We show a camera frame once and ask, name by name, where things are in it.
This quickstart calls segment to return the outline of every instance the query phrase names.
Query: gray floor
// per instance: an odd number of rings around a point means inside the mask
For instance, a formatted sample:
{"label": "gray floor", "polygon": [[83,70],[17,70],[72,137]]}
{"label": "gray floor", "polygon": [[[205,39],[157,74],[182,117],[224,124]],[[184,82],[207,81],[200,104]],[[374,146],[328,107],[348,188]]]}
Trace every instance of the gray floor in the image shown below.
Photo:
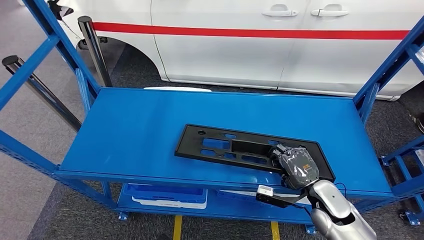
{"label": "gray floor", "polygon": [[[9,31],[13,21],[14,31]],[[0,2],[0,57],[19,55],[26,59],[44,40],[44,33],[24,7],[15,0]],[[280,93],[260,89],[240,89],[209,85],[189,85],[161,81],[148,59],[127,46],[108,43],[104,55],[112,81],[119,87],[191,86],[213,91]],[[53,51],[35,72],[49,88],[80,118],[84,117],[75,77],[60,55]],[[10,75],[0,69],[0,85]],[[367,130],[379,155],[387,154],[419,136],[410,114],[424,112],[424,84],[402,96],[397,102],[377,101]],[[75,133],[36,98],[21,88],[0,112],[0,129],[17,138],[50,160],[59,163]],[[169,215],[132,214],[127,222],[87,200],[78,193],[56,184],[32,169],[0,155],[0,236],[2,240],[45,239],[157,239],[172,237],[174,219]],[[117,193],[119,185],[112,188]],[[367,213],[365,218],[379,239],[422,239],[423,227],[412,227],[396,214],[401,204]],[[281,239],[321,239],[308,236],[300,225],[280,224]],[[267,222],[184,217],[182,238],[200,239],[271,239]]]}

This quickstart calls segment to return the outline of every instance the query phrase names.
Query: yellow floor marking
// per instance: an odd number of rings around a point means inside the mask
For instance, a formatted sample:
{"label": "yellow floor marking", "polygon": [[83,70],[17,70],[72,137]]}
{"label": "yellow floor marking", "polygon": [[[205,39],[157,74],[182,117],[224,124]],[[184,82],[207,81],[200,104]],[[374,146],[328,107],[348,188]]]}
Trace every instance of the yellow floor marking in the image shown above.
{"label": "yellow floor marking", "polygon": [[280,231],[278,229],[278,222],[271,222],[272,240],[280,240]]}
{"label": "yellow floor marking", "polygon": [[176,215],[175,221],[173,224],[173,240],[181,240],[181,225],[183,223],[183,216]]}

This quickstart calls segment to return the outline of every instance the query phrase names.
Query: red stripe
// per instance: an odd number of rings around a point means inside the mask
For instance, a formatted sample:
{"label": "red stripe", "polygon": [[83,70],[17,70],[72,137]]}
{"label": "red stripe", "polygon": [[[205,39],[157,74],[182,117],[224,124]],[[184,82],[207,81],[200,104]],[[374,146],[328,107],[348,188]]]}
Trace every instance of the red stripe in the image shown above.
{"label": "red stripe", "polygon": [[94,22],[94,29],[104,32],[216,37],[282,38],[282,39],[351,39],[402,40],[409,30],[267,30],[222,29],[174,26],[150,26]]}

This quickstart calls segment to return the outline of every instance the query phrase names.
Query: blue plastic crate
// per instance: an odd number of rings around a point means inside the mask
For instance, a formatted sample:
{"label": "blue plastic crate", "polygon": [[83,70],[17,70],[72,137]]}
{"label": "blue plastic crate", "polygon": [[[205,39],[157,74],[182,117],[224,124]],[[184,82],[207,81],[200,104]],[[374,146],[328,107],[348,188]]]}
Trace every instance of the blue plastic crate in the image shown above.
{"label": "blue plastic crate", "polygon": [[207,190],[203,188],[125,184],[123,193],[139,200],[165,200],[182,203],[204,203]]}

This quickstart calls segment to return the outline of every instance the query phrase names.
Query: black plastic panel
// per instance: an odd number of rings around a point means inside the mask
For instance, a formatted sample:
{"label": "black plastic panel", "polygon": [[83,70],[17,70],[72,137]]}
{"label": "black plastic panel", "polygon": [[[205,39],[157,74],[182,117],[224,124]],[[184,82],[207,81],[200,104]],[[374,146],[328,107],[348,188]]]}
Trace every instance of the black plastic panel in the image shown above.
{"label": "black plastic panel", "polygon": [[320,145],[314,141],[187,124],[175,156],[284,174],[284,169],[268,158],[277,143],[305,147],[318,166],[319,178],[331,182],[336,179]]}

